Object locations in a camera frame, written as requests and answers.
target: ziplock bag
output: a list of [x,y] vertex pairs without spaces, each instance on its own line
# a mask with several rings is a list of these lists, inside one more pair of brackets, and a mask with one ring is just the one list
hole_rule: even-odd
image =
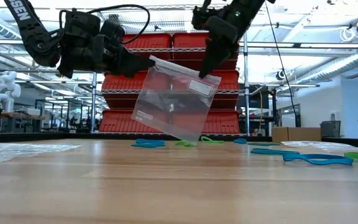
[[221,77],[207,75],[154,56],[132,119],[190,142],[198,141]]

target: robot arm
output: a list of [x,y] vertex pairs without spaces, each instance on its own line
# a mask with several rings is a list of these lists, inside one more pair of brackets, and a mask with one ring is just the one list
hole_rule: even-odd
[[200,78],[216,69],[224,60],[232,58],[239,49],[238,42],[250,27],[265,0],[233,0],[222,9],[208,9],[211,0],[195,7],[191,23],[197,30],[208,30],[206,52]]
[[[147,70],[155,65],[153,60],[134,55],[123,46],[125,32],[119,24],[107,20],[100,29],[100,18],[92,15],[92,12],[79,12],[76,9],[60,11],[60,28],[48,32],[28,0],[4,1],[17,22],[24,47],[30,56],[46,67],[54,67],[60,60],[58,70],[68,78],[72,78],[74,70],[107,71],[131,77],[139,70]],[[128,6],[146,10],[136,5],[118,7]],[[63,27],[64,12],[66,23]]]

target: white robot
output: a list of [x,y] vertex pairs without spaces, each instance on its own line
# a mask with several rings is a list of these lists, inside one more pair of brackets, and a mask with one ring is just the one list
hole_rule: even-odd
[[[4,72],[0,76],[0,109],[5,112],[12,112],[14,105],[14,98],[21,95],[21,88],[19,84],[15,83],[16,72]],[[5,102],[5,108],[2,108],[2,103]]]

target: blue rubber band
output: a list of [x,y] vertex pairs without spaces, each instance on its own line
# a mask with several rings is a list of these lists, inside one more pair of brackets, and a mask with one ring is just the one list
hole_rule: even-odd
[[313,165],[330,165],[330,164],[342,164],[351,166],[353,164],[353,159],[347,158],[344,156],[335,156],[327,154],[284,154],[284,161],[292,161],[294,159],[302,159],[306,162],[309,162]]
[[248,143],[249,146],[281,146],[279,143]]
[[165,146],[164,144],[133,144],[131,145],[133,147],[143,147],[143,148],[147,148],[147,149],[153,149],[156,147],[162,147]]
[[299,154],[299,152],[295,152],[295,151],[274,150],[274,149],[258,149],[258,148],[255,148],[255,149],[251,150],[251,153],[263,154],[263,155],[284,155],[284,154],[291,154],[291,153]]
[[136,139],[136,144],[165,144],[164,140],[147,140],[147,139]]
[[235,140],[234,140],[234,143],[237,143],[237,144],[247,144],[247,140],[245,140],[245,139],[235,139]]

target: office chair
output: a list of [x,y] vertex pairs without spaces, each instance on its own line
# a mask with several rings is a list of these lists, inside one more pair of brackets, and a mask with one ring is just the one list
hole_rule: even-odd
[[323,121],[321,126],[321,136],[328,138],[341,137],[341,121]]

